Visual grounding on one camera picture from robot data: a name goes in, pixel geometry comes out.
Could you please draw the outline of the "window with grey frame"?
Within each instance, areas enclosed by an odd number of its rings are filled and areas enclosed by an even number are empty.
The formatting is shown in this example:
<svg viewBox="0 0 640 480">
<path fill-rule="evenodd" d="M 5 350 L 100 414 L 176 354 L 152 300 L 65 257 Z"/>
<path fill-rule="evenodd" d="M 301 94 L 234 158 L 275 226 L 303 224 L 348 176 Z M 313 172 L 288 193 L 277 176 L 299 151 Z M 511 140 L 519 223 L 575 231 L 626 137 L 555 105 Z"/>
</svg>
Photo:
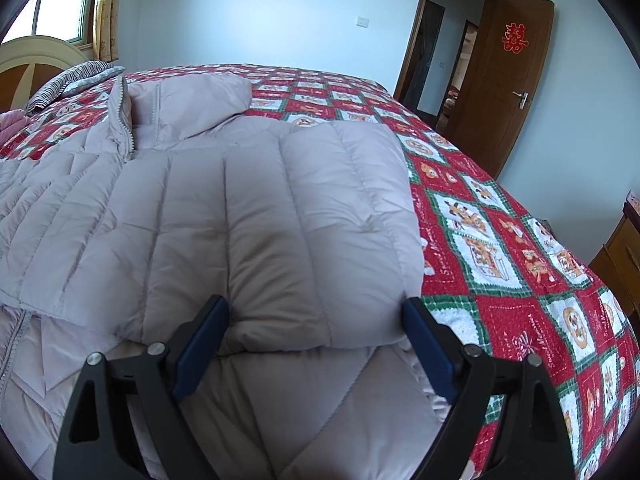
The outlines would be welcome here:
<svg viewBox="0 0 640 480">
<path fill-rule="evenodd" d="M 2 42 L 50 36 L 70 44 L 88 44 L 94 0 L 28 0 Z"/>
</svg>

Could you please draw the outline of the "white wall switch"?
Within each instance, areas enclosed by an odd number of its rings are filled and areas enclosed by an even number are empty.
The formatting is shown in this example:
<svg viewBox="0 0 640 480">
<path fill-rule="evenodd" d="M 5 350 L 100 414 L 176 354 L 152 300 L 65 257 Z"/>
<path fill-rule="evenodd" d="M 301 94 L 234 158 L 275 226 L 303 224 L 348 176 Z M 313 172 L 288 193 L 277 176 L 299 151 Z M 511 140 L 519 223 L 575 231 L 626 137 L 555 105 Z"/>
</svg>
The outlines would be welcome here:
<svg viewBox="0 0 640 480">
<path fill-rule="evenodd" d="M 358 16 L 356 21 L 356 25 L 362 28 L 368 28 L 369 23 L 370 23 L 370 20 L 368 18 L 363 18 L 362 16 Z"/>
</svg>

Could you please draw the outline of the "red patterned bed quilt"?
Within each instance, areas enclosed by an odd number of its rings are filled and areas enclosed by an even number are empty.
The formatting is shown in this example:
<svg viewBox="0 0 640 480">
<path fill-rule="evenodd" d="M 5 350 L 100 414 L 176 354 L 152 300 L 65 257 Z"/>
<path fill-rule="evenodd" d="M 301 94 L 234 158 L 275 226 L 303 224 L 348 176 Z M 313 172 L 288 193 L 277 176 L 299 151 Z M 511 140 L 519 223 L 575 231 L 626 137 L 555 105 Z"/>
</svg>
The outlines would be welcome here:
<svg viewBox="0 0 640 480">
<path fill-rule="evenodd" d="M 117 78 L 144 84 L 207 74 L 246 79 L 252 88 L 248 111 L 253 116 L 305 127 L 349 120 L 390 128 L 404 152 L 425 245 L 419 295 L 400 305 L 401 330 L 408 342 L 401 307 L 418 298 L 437 323 L 494 358 L 521 361 L 530 354 L 540 356 L 566 423 L 573 479 L 605 474 L 614 453 L 638 450 L 632 425 L 639 414 L 639 345 L 615 296 L 472 159 L 373 82 L 242 65 L 168 67 L 118 75 L 32 116 L 15 142 L 21 154 L 3 157 L 1 165 L 6 160 L 40 159 L 73 133 L 94 126 L 106 115 L 106 101 Z M 37 151 L 26 150 L 29 140 L 38 142 Z M 434 396 L 446 410 L 443 424 L 450 405 Z M 503 402 L 503 396 L 489 400 L 462 478 L 478 478 L 484 469 Z M 139 399 L 130 396 L 128 408 L 149 478 L 167 478 Z"/>
</svg>

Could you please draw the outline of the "striped grey pillow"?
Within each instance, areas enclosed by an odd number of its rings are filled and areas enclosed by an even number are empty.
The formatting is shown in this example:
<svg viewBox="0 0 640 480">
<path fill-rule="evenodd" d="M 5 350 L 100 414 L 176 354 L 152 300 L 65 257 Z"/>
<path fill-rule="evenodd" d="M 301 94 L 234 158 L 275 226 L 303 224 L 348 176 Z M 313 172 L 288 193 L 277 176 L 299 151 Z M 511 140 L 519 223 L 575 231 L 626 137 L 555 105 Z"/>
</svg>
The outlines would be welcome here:
<svg viewBox="0 0 640 480">
<path fill-rule="evenodd" d="M 74 96 L 96 84 L 122 74 L 125 70 L 124 66 L 110 65 L 101 61 L 87 61 L 77 64 L 47 81 L 27 101 L 24 110 L 29 115 L 34 114 L 64 96 Z"/>
</svg>

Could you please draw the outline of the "light pink puffer jacket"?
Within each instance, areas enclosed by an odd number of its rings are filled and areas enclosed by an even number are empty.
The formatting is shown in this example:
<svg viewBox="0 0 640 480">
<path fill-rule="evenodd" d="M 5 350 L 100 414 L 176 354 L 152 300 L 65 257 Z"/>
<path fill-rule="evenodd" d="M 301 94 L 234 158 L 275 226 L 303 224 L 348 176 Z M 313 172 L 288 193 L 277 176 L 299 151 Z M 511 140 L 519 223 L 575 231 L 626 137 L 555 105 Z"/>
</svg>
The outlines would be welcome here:
<svg viewBox="0 0 640 480">
<path fill-rule="evenodd" d="M 401 330 L 424 241 L 398 137 L 253 116 L 237 76 L 117 78 L 107 112 L 1 165 L 1 428 L 52 476 L 85 358 L 229 301 L 183 415 L 224 479 L 407 479 L 446 410 Z"/>
</svg>

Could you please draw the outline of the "folded pink blanket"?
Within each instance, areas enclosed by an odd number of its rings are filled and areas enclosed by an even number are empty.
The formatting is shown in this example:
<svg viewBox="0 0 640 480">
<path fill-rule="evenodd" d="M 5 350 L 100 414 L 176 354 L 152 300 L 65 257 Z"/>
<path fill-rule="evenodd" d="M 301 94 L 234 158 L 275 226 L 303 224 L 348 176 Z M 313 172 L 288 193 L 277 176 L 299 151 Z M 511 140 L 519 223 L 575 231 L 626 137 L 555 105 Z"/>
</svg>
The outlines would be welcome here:
<svg viewBox="0 0 640 480">
<path fill-rule="evenodd" d="M 0 114 L 0 145 L 6 144 L 28 125 L 24 110 L 9 110 Z"/>
</svg>

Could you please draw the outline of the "yellow right curtain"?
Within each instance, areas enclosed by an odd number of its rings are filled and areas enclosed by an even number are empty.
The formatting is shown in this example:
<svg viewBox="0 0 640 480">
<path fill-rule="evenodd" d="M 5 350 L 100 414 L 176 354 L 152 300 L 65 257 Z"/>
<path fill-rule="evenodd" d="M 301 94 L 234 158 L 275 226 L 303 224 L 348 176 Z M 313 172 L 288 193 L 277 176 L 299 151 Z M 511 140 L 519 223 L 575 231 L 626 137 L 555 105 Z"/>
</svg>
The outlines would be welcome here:
<svg viewBox="0 0 640 480">
<path fill-rule="evenodd" d="M 118 59 L 119 0 L 96 0 L 93 13 L 93 55 L 98 61 L 115 62 Z"/>
</svg>

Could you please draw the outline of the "cream and brown headboard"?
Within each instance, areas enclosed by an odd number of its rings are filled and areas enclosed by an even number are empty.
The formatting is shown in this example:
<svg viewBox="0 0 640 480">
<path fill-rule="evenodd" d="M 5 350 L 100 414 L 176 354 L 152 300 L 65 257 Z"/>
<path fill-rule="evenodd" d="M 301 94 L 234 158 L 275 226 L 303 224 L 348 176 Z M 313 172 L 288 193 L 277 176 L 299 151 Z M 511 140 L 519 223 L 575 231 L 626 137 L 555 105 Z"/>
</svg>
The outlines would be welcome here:
<svg viewBox="0 0 640 480">
<path fill-rule="evenodd" d="M 1 111 L 23 108 L 51 78 L 87 61 L 75 46 L 50 36 L 26 36 L 1 45 Z"/>
</svg>

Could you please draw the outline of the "brown wooden cabinet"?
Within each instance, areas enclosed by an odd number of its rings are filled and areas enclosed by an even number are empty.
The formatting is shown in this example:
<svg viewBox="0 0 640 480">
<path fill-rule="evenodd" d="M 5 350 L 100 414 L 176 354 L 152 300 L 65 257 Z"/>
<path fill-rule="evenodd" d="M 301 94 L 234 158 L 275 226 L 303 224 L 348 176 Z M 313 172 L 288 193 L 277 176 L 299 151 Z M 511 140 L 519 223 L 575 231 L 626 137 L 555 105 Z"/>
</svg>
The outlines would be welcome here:
<svg viewBox="0 0 640 480">
<path fill-rule="evenodd" d="M 639 315 L 639 261 L 639 214 L 625 200 L 620 222 L 589 267 L 612 290 L 628 316 Z"/>
</svg>

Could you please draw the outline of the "brown wooden door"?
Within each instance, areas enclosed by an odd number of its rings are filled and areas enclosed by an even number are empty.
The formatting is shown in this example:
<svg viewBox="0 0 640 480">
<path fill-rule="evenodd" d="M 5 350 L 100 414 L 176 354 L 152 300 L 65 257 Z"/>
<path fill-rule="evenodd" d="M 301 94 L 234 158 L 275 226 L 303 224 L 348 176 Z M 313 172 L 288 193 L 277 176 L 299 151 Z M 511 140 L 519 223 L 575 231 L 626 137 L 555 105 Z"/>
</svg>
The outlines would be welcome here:
<svg viewBox="0 0 640 480">
<path fill-rule="evenodd" d="M 486 174 L 498 177 L 526 121 L 546 62 L 554 3 L 550 0 L 494 0 L 480 18 L 480 30 L 446 138 Z M 506 24 L 526 26 L 529 46 L 520 54 L 503 50 Z M 512 94 L 528 92 L 529 104 L 518 108 Z"/>
</svg>

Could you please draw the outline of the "red double happiness decoration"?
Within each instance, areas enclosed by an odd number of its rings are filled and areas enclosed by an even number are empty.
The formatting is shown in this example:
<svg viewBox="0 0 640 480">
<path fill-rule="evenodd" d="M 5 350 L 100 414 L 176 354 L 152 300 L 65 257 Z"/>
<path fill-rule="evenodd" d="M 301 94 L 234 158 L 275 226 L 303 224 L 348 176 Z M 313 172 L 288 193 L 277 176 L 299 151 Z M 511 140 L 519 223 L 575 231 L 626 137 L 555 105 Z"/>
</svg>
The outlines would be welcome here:
<svg viewBox="0 0 640 480">
<path fill-rule="evenodd" d="M 526 26 L 514 22 L 506 24 L 501 42 L 506 52 L 520 54 L 529 46 L 529 41 L 526 39 Z"/>
</svg>

